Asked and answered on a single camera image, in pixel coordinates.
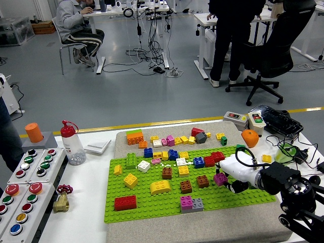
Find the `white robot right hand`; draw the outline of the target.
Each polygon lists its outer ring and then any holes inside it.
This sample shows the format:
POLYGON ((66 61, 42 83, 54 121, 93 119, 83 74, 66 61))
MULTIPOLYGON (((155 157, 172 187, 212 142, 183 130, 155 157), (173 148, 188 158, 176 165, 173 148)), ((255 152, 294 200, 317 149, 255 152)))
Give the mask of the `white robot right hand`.
POLYGON ((247 167, 237 161, 235 154, 226 157, 217 164, 217 168, 221 169, 224 173, 231 175, 235 181, 226 183, 225 186, 233 193, 240 193, 253 186, 257 189, 263 190, 261 185, 261 168, 254 169, 247 167))

